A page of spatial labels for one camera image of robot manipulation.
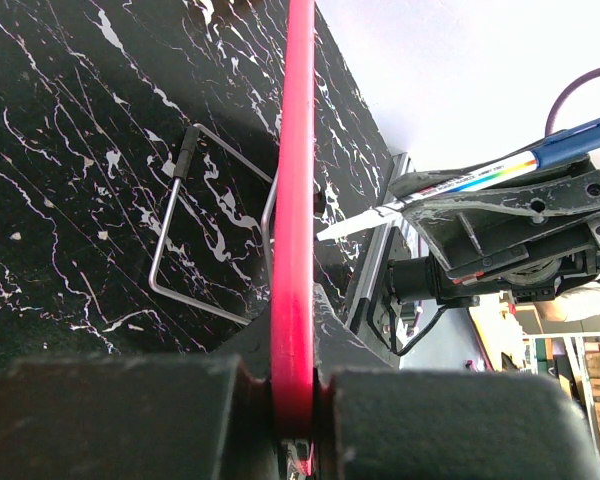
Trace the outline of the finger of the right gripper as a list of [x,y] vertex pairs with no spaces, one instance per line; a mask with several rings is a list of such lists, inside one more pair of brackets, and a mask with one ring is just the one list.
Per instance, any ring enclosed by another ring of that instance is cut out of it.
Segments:
[[[590,155],[584,154],[573,159],[569,159],[566,163],[558,166],[548,167],[536,172],[528,173],[520,177],[504,181],[496,185],[496,188],[513,188],[521,186],[529,186],[542,182],[558,180],[567,176],[577,176],[586,173],[590,170]],[[409,194],[413,194],[424,190],[431,186],[444,183],[455,179],[470,171],[469,167],[452,170],[433,170],[423,172],[409,172],[396,180],[392,181],[388,186],[388,191],[395,198],[403,198]]]
[[600,216],[600,170],[553,169],[415,202],[405,219],[448,273]]

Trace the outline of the blue capped whiteboard marker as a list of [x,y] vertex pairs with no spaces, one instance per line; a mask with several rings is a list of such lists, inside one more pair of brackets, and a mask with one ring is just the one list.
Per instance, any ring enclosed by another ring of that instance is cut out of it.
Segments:
[[492,162],[422,190],[397,196],[393,201],[370,208],[349,219],[318,232],[318,241],[348,236],[398,219],[406,207],[416,201],[446,193],[483,190],[536,170],[562,165],[567,161],[600,148],[600,118],[569,130],[553,134],[533,148]]

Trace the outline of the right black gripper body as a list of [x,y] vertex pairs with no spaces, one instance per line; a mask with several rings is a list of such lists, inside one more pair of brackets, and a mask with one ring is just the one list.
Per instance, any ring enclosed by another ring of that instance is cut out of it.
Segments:
[[471,264],[467,273],[448,273],[439,264],[439,302],[508,290],[517,302],[552,300],[568,279],[600,273],[600,216]]

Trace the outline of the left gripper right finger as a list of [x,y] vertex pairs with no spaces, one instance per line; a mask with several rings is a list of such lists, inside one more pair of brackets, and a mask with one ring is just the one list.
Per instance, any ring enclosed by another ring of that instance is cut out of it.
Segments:
[[582,411],[522,373],[398,370],[313,288],[318,479],[600,479]]

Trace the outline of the pink framed whiteboard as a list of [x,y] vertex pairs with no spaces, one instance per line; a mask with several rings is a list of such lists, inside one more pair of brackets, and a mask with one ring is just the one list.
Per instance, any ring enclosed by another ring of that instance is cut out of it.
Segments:
[[314,2],[290,2],[270,334],[275,428],[291,466],[305,476],[313,467],[314,19]]

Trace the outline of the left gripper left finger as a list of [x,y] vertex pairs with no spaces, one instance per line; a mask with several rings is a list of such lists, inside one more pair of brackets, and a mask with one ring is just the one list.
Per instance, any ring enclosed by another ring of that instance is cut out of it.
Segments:
[[209,355],[32,356],[0,374],[0,479],[276,479],[270,316]]

